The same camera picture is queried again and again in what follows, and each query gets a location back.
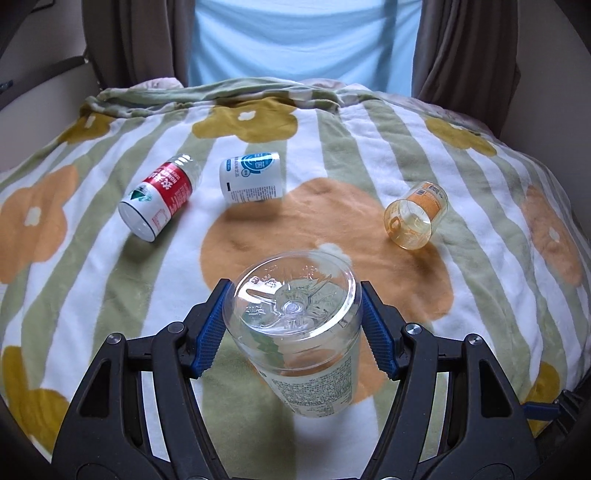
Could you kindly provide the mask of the amber cup orange label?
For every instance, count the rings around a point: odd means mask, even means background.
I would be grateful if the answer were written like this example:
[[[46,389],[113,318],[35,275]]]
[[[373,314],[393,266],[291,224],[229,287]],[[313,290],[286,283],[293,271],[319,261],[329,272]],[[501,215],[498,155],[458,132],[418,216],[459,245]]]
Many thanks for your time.
[[[438,184],[422,181],[394,200],[384,211],[384,228],[394,244],[405,250],[425,247],[448,210],[446,191]]]

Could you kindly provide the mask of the clear cup white green label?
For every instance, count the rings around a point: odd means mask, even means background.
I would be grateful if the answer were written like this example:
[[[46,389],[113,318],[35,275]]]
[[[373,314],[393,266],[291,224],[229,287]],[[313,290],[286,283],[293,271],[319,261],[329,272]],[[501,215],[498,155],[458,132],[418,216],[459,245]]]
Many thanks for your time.
[[[297,415],[322,418],[352,404],[358,382],[361,284],[341,256],[291,251],[232,281],[222,318],[240,353]]]

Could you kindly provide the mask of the clear cup red label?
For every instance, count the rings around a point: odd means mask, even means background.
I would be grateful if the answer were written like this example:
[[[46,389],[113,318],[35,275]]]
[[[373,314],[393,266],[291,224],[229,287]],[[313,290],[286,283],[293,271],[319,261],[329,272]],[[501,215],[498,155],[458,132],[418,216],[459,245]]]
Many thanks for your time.
[[[132,234],[153,242],[197,187],[201,166],[188,154],[163,162],[118,204],[118,213]]]

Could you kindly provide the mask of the brown curtain right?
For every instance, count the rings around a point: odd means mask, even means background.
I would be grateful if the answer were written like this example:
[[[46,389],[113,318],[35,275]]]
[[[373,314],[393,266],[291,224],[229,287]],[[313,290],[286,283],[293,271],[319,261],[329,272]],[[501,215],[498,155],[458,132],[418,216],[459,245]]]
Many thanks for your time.
[[[422,3],[412,95],[500,135],[520,81],[515,0]]]

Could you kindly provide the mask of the brown curtain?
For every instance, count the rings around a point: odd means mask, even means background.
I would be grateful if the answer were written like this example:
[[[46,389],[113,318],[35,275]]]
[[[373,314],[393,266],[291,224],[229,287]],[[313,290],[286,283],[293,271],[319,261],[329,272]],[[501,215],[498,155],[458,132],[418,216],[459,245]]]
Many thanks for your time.
[[[412,95],[500,135],[520,81],[515,0],[422,3]]]
[[[86,56],[103,88],[171,77],[188,84],[193,1],[84,1]]]

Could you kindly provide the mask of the light blue hanging sheet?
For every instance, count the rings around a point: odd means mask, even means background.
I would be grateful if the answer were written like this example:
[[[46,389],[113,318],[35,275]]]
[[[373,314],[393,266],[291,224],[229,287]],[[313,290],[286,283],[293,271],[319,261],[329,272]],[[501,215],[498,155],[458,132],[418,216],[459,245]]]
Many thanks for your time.
[[[198,1],[188,82],[331,79],[408,96],[420,1]]]

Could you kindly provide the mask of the striped floral fleece blanket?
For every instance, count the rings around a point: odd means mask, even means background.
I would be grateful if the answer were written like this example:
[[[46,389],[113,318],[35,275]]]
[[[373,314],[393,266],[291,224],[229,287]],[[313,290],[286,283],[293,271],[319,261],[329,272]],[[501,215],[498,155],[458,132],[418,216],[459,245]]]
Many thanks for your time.
[[[228,204],[222,160],[280,154],[283,197]],[[190,155],[197,187],[153,242],[118,204]],[[405,250],[384,211],[417,183],[447,193],[429,243]],[[183,321],[221,279],[291,251],[341,256],[356,279],[438,337],[481,336],[520,405],[551,402],[590,368],[590,246],[562,186],[495,135],[360,90],[228,80],[107,89],[1,180],[1,396],[52,474],[73,397],[105,339]],[[341,412],[287,408],[224,331],[191,387],[225,479],[364,479],[398,389],[361,324]]]

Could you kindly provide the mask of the white cup blue logo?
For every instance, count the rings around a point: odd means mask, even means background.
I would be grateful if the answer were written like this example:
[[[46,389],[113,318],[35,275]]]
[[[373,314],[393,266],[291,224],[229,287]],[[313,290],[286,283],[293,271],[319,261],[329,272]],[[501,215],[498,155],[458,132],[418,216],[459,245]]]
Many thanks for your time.
[[[283,197],[280,154],[252,153],[222,160],[219,184],[228,204],[280,199]]]

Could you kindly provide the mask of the brown curtain left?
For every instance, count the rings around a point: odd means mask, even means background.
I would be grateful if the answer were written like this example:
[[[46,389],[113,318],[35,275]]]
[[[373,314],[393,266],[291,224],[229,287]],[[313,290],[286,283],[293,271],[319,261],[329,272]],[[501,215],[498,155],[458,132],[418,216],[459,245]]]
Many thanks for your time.
[[[103,88],[171,77],[188,84],[193,1],[84,1],[86,56]]]

